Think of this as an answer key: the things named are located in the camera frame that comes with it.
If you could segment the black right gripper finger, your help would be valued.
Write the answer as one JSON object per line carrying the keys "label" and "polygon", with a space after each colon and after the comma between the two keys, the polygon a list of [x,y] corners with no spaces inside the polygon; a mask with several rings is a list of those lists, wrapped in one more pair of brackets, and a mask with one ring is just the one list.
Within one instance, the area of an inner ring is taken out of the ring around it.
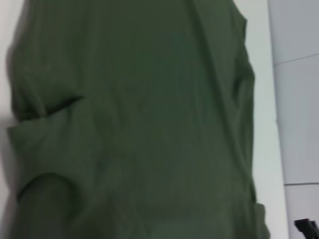
{"label": "black right gripper finger", "polygon": [[319,228],[315,221],[301,219],[295,220],[294,224],[306,239],[319,239]]}

